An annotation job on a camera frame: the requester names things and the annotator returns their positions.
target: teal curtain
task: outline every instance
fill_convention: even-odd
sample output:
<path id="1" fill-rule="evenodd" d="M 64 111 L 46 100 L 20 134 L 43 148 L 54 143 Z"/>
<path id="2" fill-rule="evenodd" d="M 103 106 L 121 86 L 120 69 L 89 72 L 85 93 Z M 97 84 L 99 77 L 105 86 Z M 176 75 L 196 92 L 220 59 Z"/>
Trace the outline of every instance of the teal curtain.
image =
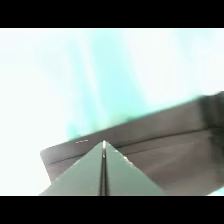
<path id="1" fill-rule="evenodd" d="M 210 28 L 1 29 L 3 157 L 18 164 L 31 151 L 223 90 L 223 38 Z"/>

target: blurry teal background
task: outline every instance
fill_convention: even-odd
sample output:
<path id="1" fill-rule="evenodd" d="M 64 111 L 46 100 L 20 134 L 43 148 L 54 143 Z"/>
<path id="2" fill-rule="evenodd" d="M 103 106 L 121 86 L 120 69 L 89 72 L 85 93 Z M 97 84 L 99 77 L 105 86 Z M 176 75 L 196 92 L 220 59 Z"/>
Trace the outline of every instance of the blurry teal background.
<path id="1" fill-rule="evenodd" d="M 0 29 L 2 158 L 25 164 L 23 155 L 223 90 L 223 39 L 223 29 Z"/>

